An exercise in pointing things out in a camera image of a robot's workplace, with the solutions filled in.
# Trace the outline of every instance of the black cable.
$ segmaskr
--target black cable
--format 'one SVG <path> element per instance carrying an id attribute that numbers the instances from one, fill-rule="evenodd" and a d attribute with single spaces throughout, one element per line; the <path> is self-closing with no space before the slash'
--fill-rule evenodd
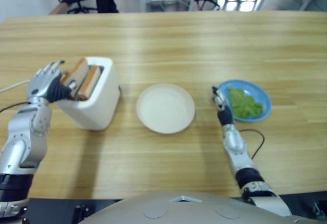
<path id="1" fill-rule="evenodd" d="M 255 155 L 257 154 L 257 152 L 259 152 L 260 148 L 262 147 L 262 145 L 265 143 L 265 136 L 264 134 L 262 134 L 260 131 L 255 130 L 255 129 L 244 129 L 244 130 L 240 130 L 240 132 L 243 131 L 253 131 L 253 132 L 257 132 L 259 135 L 262 136 L 262 142 L 260 144 L 260 146 L 255 150 L 254 154 L 252 155 L 251 159 L 254 159 Z"/>
<path id="2" fill-rule="evenodd" d="M 13 104 L 13 105 L 10 105 L 10 106 L 7 106 L 5 108 L 2 108 L 0 110 L 0 113 L 2 113 L 3 111 L 9 109 L 9 108 L 12 108 L 12 107 L 16 107 L 16 106 L 19 106 L 19 105 L 23 105 L 23 104 L 30 104 L 30 102 L 22 102 L 22 103 L 16 103 L 16 104 Z"/>

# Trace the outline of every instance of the table surface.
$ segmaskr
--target table surface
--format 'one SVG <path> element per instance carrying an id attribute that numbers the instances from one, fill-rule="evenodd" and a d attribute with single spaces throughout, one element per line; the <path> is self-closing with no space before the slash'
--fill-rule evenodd
<path id="1" fill-rule="evenodd" d="M 278 193 L 326 190 L 326 13 L 174 12 L 53 15 L 0 23 L 2 87 L 29 79 L 45 64 L 110 57 L 122 95 L 111 125 L 77 129 L 55 105 L 48 152 L 31 197 L 126 198 L 149 191 L 203 191 L 239 196 L 222 146 L 211 86 L 254 82 L 272 100 L 262 121 L 237 122 L 263 132 L 254 161 Z M 145 128 L 141 92 L 173 83 L 193 97 L 193 123 L 173 135 Z M 1 93 L 0 107 L 25 101 L 26 85 Z M 1 147 L 15 109 L 0 115 Z M 243 134 L 252 154 L 258 135 Z"/>

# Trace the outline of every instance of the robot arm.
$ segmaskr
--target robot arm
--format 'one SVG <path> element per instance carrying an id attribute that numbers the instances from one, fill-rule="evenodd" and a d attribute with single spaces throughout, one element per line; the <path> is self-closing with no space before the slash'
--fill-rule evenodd
<path id="1" fill-rule="evenodd" d="M 224 95 L 216 87 L 213 87 L 213 93 L 218 108 L 218 119 L 223 129 L 224 150 L 243 200 L 281 216 L 291 215 L 288 206 L 264 181 L 250 158 L 247 144 L 235 126 L 232 111 Z"/>
<path id="2" fill-rule="evenodd" d="M 74 83 L 69 87 L 60 85 L 62 63 L 48 64 L 34 74 L 26 91 L 29 103 L 9 121 L 8 140 L 0 158 L 0 220 L 8 223 L 26 211 L 34 173 L 45 157 L 52 114 L 48 105 L 67 98 L 75 87 Z"/>

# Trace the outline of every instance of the green food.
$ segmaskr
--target green food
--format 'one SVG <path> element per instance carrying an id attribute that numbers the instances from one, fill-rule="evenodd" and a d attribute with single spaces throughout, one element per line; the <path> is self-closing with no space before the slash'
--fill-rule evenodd
<path id="1" fill-rule="evenodd" d="M 252 114 L 253 116 L 259 116 L 262 113 L 262 104 L 256 103 L 253 96 L 246 95 L 242 89 L 234 89 L 228 87 L 231 108 L 233 114 L 239 118 L 247 118 Z"/>

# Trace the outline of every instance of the cable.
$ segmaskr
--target cable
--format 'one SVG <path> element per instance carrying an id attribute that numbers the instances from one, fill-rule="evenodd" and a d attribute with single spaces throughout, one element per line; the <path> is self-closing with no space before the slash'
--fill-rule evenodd
<path id="1" fill-rule="evenodd" d="M 259 150 L 261 149 L 262 145 L 265 143 L 265 136 L 264 134 L 262 134 L 260 131 L 255 130 L 255 129 L 244 129 L 244 130 L 240 130 L 240 132 L 243 131 L 253 131 L 253 132 L 257 132 L 259 135 L 262 136 L 262 142 L 260 144 L 260 146 L 255 150 L 254 154 L 252 155 L 251 159 L 254 159 L 255 155 L 257 154 L 257 152 L 259 152 Z"/>
<path id="2" fill-rule="evenodd" d="M 10 90 L 10 89 L 12 89 L 12 88 L 15 88 L 15 87 L 17 87 L 17 86 L 19 86 L 19 85 L 26 84 L 26 83 L 28 83 L 28 82 L 29 82 L 29 80 L 24 80 L 24 81 L 19 82 L 19 83 L 17 83 L 17 84 L 14 84 L 14 85 L 8 86 L 8 87 L 6 87 L 6 88 L 0 89 L 0 92 Z"/>
<path id="3" fill-rule="evenodd" d="M 0 110 L 0 113 L 2 113 L 3 111 L 9 109 L 9 108 L 12 108 L 12 107 L 16 107 L 16 106 L 19 106 L 19 105 L 23 105 L 23 104 L 30 104 L 30 102 L 22 102 L 22 103 L 16 103 L 16 104 L 13 104 L 13 105 L 10 105 L 10 106 L 7 106 L 5 108 L 2 108 Z"/>

